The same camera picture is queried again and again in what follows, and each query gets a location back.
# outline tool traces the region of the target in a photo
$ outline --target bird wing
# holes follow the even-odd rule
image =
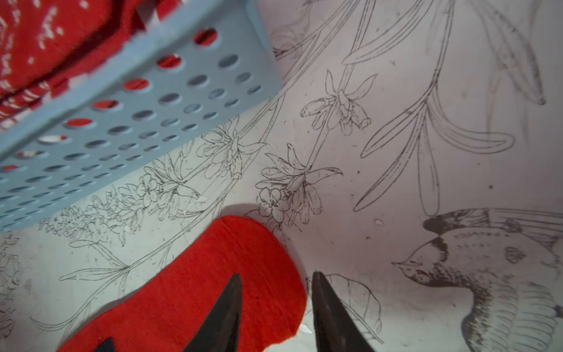
[[[557,305],[546,287],[504,283],[475,294],[462,333],[472,352],[545,352],[557,326]]]
[[[534,210],[463,209],[430,217],[422,226],[438,235],[461,228],[498,228],[524,234],[549,250],[563,238],[563,214]]]

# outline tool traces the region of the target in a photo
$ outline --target bird drawing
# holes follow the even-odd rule
[[[438,237],[394,262],[412,281],[473,293],[461,324],[472,352],[544,352],[563,308],[550,287],[561,262],[553,246],[563,214],[499,208],[454,211],[423,227]]]

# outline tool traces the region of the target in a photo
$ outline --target plant stem drawing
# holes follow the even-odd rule
[[[12,301],[20,287],[21,263],[13,254],[13,246],[19,238],[12,232],[2,234],[0,244],[0,340],[7,338],[16,322],[11,314],[14,312]]]
[[[563,215],[483,208],[426,220],[438,237],[393,263],[417,284],[473,293],[461,329],[471,351],[547,351],[563,308],[551,293],[561,260]]]
[[[352,51],[361,45],[375,3],[375,0],[367,0],[365,3],[352,43]],[[335,167],[312,169],[329,131],[340,126],[342,133],[348,136],[352,133],[353,126],[363,130],[371,124],[371,119],[356,101],[369,92],[377,75],[368,77],[355,91],[345,93],[353,69],[353,65],[345,68],[338,88],[334,86],[332,73],[327,71],[325,90],[328,97],[316,99],[301,110],[301,117],[315,117],[312,122],[313,129],[320,130],[307,164],[297,158],[291,144],[287,145],[287,160],[267,154],[274,167],[262,170],[266,179],[256,184],[256,188],[261,190],[257,197],[260,207],[247,213],[247,216],[264,224],[281,237],[286,247],[287,239],[283,235],[282,225],[291,227],[296,225],[297,219],[302,224],[307,224],[311,214],[321,214],[322,203],[314,185],[327,177],[342,175],[342,171]]]
[[[499,65],[510,77],[515,89],[529,101],[538,105],[545,104],[537,61],[528,40],[487,0],[471,0],[470,2],[482,20],[490,47],[495,53]],[[515,138],[507,133],[475,132],[458,127],[448,119],[441,106],[439,78],[450,41],[455,0],[417,0],[390,29],[354,51],[344,59],[343,63],[349,65],[361,63],[394,48],[416,28],[422,18],[429,13],[432,5],[435,5],[436,12],[429,36],[433,38],[442,16],[445,16],[446,24],[430,86],[416,103],[380,128],[366,144],[361,158],[383,148],[407,127],[412,128],[409,139],[399,156],[358,201],[354,207],[355,211],[360,211],[380,199],[399,179],[414,151],[417,150],[418,182],[422,207],[428,215],[435,215],[439,212],[440,183],[428,139],[428,125],[432,126],[448,144],[470,153],[499,153],[511,148],[515,143]],[[496,85],[497,83],[494,82],[491,84],[492,87]]]

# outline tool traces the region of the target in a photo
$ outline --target botanical line drawing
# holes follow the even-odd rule
[[[305,5],[310,6],[313,3],[316,2],[307,0]],[[378,45],[378,40],[382,40],[363,43],[375,5],[376,0],[344,0],[318,28],[311,30],[307,22],[307,29],[303,30],[302,27],[302,33],[292,37],[296,43],[278,48],[275,51],[278,60],[285,57],[293,60],[284,77],[285,85],[277,95],[265,102],[246,124],[240,126],[239,119],[234,118],[205,133],[200,139],[184,145],[180,150],[166,154],[145,166],[137,182],[114,186],[105,193],[104,197],[100,195],[91,197],[91,204],[85,207],[72,206],[56,216],[43,220],[40,223],[41,229],[68,238],[68,245],[71,248],[101,256],[106,262],[96,268],[61,273],[60,280],[73,279],[76,282],[90,280],[100,285],[68,319],[59,323],[49,323],[44,322],[38,314],[31,317],[35,325],[45,331],[64,331],[62,334],[64,340],[88,317],[92,301],[101,292],[112,286],[118,288],[120,297],[123,296],[128,292],[129,274],[149,259],[156,259],[159,268],[166,266],[170,261],[169,252],[174,242],[205,219],[218,214],[225,198],[235,185],[245,178],[246,170],[267,145],[268,136],[283,111],[286,93],[311,67],[314,67],[315,61],[340,33],[356,9],[359,11],[361,9],[361,13],[358,13],[360,15],[358,28],[349,56],[344,61],[342,76],[334,77],[332,72],[327,70],[326,95],[315,97],[315,100],[305,104],[301,109],[302,121],[311,119],[313,129],[318,131],[312,150],[310,152],[296,150],[292,144],[287,144],[287,155],[264,153],[269,164],[262,169],[264,178],[256,184],[257,209],[248,213],[281,236],[282,240],[286,240],[282,226],[307,224],[313,215],[321,214],[323,206],[317,192],[318,185],[320,182],[326,182],[325,179],[329,177],[343,175],[343,172],[336,167],[315,164],[328,134],[338,127],[340,132],[348,136],[354,131],[371,128],[375,124],[373,117],[370,118],[361,106],[361,102],[362,99],[366,99],[376,83],[377,73],[357,73],[361,78],[352,80],[350,87],[348,86],[356,63],[371,59],[372,51],[365,48]],[[386,175],[390,176],[385,176],[384,180],[377,183],[358,203],[356,210],[377,200],[376,193],[380,193],[381,196],[396,181],[414,149],[418,148],[423,206],[429,214],[438,212],[439,182],[427,136],[429,124],[450,144],[473,153],[497,153],[510,148],[514,143],[514,138],[505,133],[472,132],[452,125],[442,111],[437,95],[437,84],[452,27],[453,0],[417,0],[413,9],[383,34],[384,38],[390,38],[390,41],[382,47],[383,51],[377,52],[380,55],[399,44],[414,30],[422,15],[428,13],[431,6],[437,7],[431,33],[437,31],[440,20],[446,18],[440,58],[434,77],[424,95],[405,113],[383,126],[364,149],[362,157],[384,146],[399,132],[413,125],[407,146],[386,172]],[[303,23],[305,22],[299,22],[295,26],[302,26]],[[517,69],[505,68],[504,71],[512,75],[516,74],[513,71]],[[524,81],[518,78],[518,82],[523,84]],[[535,97],[538,98],[541,90],[534,91],[534,87],[537,87],[537,84],[532,82],[530,86],[526,86],[525,91],[530,96],[536,92]],[[260,121],[267,122],[267,126],[263,127],[266,123],[258,124]],[[196,161],[195,164],[189,164],[188,159],[191,162]],[[149,253],[139,255],[135,260],[122,261],[114,254],[117,252],[111,250],[113,243],[126,246],[128,238],[141,229],[141,224],[146,218],[158,218],[160,221],[180,219],[182,229]],[[348,282],[352,285],[357,283],[353,280]],[[357,284],[369,291],[365,285]],[[373,339],[379,340],[377,338],[381,329],[379,302],[374,296],[370,299],[377,302],[377,315],[372,313],[362,315],[358,311],[357,313],[363,320],[379,321],[379,325],[376,322],[369,323],[365,327],[367,332],[372,332]],[[373,312],[372,308],[375,307],[371,304],[369,312]]]
[[[382,328],[381,304],[372,290],[359,281],[339,274],[326,275],[326,278],[365,339],[376,340],[382,344],[383,340],[379,337]],[[306,280],[307,295],[311,297],[312,277]]]
[[[470,3],[481,18],[499,67],[510,77],[515,89],[528,101],[538,105],[545,104],[538,64],[529,41],[487,0],[470,0]],[[399,156],[358,201],[354,208],[355,211],[364,209],[383,196],[397,181],[417,150],[418,182],[422,207],[428,215],[435,215],[439,212],[440,183],[428,139],[429,125],[448,144],[471,153],[499,153],[511,148],[515,143],[515,138],[507,133],[475,132],[458,127],[448,119],[441,106],[439,78],[450,41],[455,0],[417,0],[392,27],[355,50],[344,59],[343,63],[354,65],[376,58],[393,49],[415,30],[425,15],[431,13],[432,6],[435,7],[435,14],[429,29],[428,42],[432,42],[442,18],[445,17],[444,36],[441,40],[434,75],[423,95],[404,112],[381,127],[361,152],[360,157],[366,158],[383,148],[408,127],[411,128],[409,139]]]
[[[12,232],[0,235],[0,340],[7,338],[16,322],[11,317],[14,294],[20,288],[21,263],[12,254],[13,246],[19,238]]]
[[[393,263],[412,281],[473,293],[462,322],[471,351],[547,351],[563,308],[550,287],[562,262],[552,249],[563,237],[563,214],[483,208],[429,218],[438,237]]]

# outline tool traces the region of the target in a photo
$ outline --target leaf drawing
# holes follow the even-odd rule
[[[399,116],[383,125],[383,127],[381,127],[365,145],[360,158],[365,158],[376,150],[384,147],[399,133],[403,132],[405,128],[407,128],[420,114],[422,108],[424,107],[424,104],[421,104],[421,101],[423,101],[423,98],[419,99]]]
[[[440,182],[428,139],[427,122],[418,139],[418,190],[426,215],[436,215],[440,209]]]
[[[401,176],[418,144],[419,134],[421,133],[424,122],[425,117],[419,114],[416,117],[415,125],[412,129],[412,132],[410,133],[409,140],[397,159],[395,159],[395,161],[393,162],[393,164],[391,164],[391,166],[389,166],[387,171],[385,171],[385,173],[358,201],[358,203],[354,207],[354,211],[362,210],[363,208],[380,199],[380,197],[383,196],[391,186],[393,186],[399,176]]]
[[[129,277],[129,272],[126,272],[121,280],[119,281],[119,287],[117,289],[117,298],[123,298],[127,293],[127,278]]]
[[[528,100],[544,105],[539,66],[529,41],[487,0],[470,0],[470,4],[481,18],[491,50],[512,83]]]
[[[371,290],[359,281],[339,274],[326,275],[334,292],[366,340],[377,340],[381,332],[381,305]],[[307,278],[307,294],[311,296],[312,278]]]
[[[432,126],[446,142],[475,154],[494,154],[512,148],[516,139],[508,133],[476,132],[454,125],[442,110],[437,87],[428,98]]]
[[[160,258],[160,262],[158,263],[159,268],[162,270],[168,264],[168,253],[170,253],[170,248],[172,248],[172,243],[166,247],[164,253],[162,254],[162,258]]]
[[[107,279],[114,274],[119,273],[123,269],[100,269],[100,268],[89,268],[89,269],[80,269],[77,271],[73,271],[70,274],[63,275],[59,278],[60,281],[68,280],[68,279],[76,279],[76,280],[86,280],[86,281],[98,281]]]
[[[81,248],[81,247],[89,246],[90,248],[97,250],[98,253],[102,255],[102,257],[106,258],[106,260],[108,262],[110,262],[110,264],[113,264],[113,265],[118,266],[120,268],[128,267],[127,264],[125,264],[124,262],[119,260],[119,258],[117,258],[113,253],[111,253],[109,251],[109,249],[107,249],[101,243],[81,239],[81,240],[76,240],[76,241],[70,242],[69,246],[71,246],[73,248]]]
[[[86,321],[86,319],[90,317],[91,306],[92,306],[91,304],[88,304],[84,308],[84,310],[82,310],[82,313],[77,315],[74,319],[72,319],[72,321],[66,326],[65,331],[62,333],[63,340],[68,339],[71,336],[71,334],[75,332],[75,328],[78,328],[80,324],[82,324],[84,321]]]
[[[344,65],[357,64],[385,54],[400,44],[422,21],[434,0],[416,0],[412,7],[394,25],[379,37],[348,55]]]

